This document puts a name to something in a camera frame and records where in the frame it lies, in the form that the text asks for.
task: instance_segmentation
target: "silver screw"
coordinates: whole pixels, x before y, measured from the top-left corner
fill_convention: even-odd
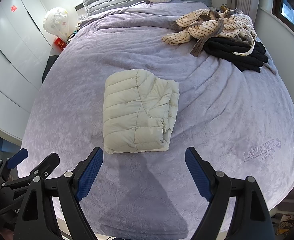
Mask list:
[[[225,174],[222,171],[216,171],[216,175],[222,178]]]
[[[64,176],[65,176],[66,178],[71,177],[71,176],[72,176],[72,171],[66,171],[66,172],[64,173]]]
[[[33,178],[33,182],[38,182],[40,180],[41,180],[40,176],[36,176],[35,178]]]
[[[255,182],[255,179],[254,179],[254,177],[249,176],[248,177],[248,181],[251,182],[251,183],[254,183]]]

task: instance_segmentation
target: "clear plastic balloon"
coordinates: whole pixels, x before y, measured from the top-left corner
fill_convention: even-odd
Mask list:
[[[44,30],[50,34],[60,37],[63,41],[68,39],[68,13],[64,8],[51,9],[44,18]]]

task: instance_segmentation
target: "black garment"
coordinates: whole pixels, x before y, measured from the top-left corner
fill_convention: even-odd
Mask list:
[[[248,56],[239,56],[232,52],[244,53],[250,50],[250,46],[242,42],[231,41],[228,38],[212,37],[207,40],[203,49],[212,56],[234,63],[241,72],[254,70],[260,73],[259,67],[262,67],[264,62],[268,62],[268,57],[265,55],[266,49],[258,41],[255,41],[253,52]]]
[[[59,55],[49,56],[49,58],[47,60],[46,68],[45,68],[44,73],[43,73],[42,83],[44,82],[44,80],[45,80],[45,78],[46,78],[49,70],[51,69],[51,67],[55,63],[55,61],[58,58],[58,56]]]

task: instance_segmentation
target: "lavender blanket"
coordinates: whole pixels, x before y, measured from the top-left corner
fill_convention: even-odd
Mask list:
[[[35,100],[22,147],[25,176],[48,154],[72,170],[96,146],[103,149],[103,93],[111,74],[146,69],[179,82],[178,115],[169,150],[104,154],[98,176],[80,205],[96,233],[128,239],[190,239],[208,203],[185,164],[195,147],[228,176],[254,176],[268,208],[294,186],[294,106],[270,55],[261,73],[202,52],[195,41],[170,46],[169,22],[205,8],[202,3],[138,4],[90,17],[50,70]],[[221,231],[233,213],[229,202]],[[58,217],[62,217],[55,200]]]

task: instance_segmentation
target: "folded white down jacket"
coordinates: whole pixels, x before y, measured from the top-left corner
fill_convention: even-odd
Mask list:
[[[143,69],[109,76],[103,104],[105,151],[168,150],[178,110],[178,87],[177,82]]]

